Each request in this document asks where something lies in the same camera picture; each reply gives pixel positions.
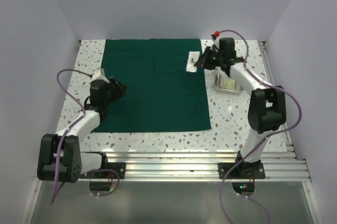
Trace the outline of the suture packet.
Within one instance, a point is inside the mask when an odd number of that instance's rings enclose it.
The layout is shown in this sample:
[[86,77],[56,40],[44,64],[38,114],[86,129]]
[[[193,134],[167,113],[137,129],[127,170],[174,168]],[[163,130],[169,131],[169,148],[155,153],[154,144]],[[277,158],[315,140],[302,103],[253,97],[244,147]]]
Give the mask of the suture packet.
[[186,71],[190,73],[197,72],[197,66],[195,66],[195,63],[198,61],[200,57],[199,51],[189,51],[188,58],[187,58],[187,64],[186,64]]

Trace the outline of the stainless steel tray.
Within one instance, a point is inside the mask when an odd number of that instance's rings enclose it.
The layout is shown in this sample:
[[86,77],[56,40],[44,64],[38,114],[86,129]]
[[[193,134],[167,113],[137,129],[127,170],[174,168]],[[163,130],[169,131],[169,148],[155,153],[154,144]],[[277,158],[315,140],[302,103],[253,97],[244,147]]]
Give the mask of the stainless steel tray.
[[223,72],[220,67],[214,70],[214,89],[218,93],[237,95],[243,91],[238,82]]

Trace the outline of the dark green surgical cloth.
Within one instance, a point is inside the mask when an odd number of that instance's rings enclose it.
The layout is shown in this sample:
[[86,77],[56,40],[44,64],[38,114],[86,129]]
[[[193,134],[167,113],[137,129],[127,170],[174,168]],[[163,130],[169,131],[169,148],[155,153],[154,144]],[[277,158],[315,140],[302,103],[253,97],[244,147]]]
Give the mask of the dark green surgical cloth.
[[211,128],[203,70],[186,71],[198,39],[107,40],[106,76],[127,87],[97,133],[191,132]]

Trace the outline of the glove packet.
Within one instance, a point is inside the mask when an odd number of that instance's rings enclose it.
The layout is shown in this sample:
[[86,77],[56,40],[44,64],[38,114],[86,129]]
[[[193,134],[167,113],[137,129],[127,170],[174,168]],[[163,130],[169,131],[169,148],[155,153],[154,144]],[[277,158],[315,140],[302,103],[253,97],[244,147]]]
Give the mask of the glove packet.
[[219,80],[219,88],[225,90],[236,90],[236,81],[230,77],[221,77]]

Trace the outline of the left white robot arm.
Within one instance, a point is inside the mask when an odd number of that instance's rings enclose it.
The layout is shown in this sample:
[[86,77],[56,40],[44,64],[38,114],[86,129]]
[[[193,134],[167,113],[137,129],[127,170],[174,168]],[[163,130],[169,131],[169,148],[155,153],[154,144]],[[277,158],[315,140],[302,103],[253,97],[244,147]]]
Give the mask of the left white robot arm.
[[92,172],[103,178],[111,172],[107,156],[102,152],[83,152],[84,140],[108,115],[109,105],[126,95],[127,86],[114,77],[93,80],[84,111],[64,129],[45,134],[41,139],[37,177],[42,181],[76,182],[81,175]]

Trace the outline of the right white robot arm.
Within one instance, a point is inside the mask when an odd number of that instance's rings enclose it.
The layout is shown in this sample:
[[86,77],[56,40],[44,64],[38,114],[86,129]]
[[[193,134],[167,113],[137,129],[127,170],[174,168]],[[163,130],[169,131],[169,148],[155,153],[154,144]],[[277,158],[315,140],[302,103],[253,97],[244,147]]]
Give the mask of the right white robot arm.
[[250,95],[247,119],[250,131],[246,143],[238,152],[233,166],[237,176],[248,177],[261,163],[262,152],[268,136],[286,122],[285,94],[278,86],[263,81],[250,71],[246,59],[238,57],[233,38],[212,35],[213,44],[194,59],[194,67],[206,70],[219,69],[236,81]]

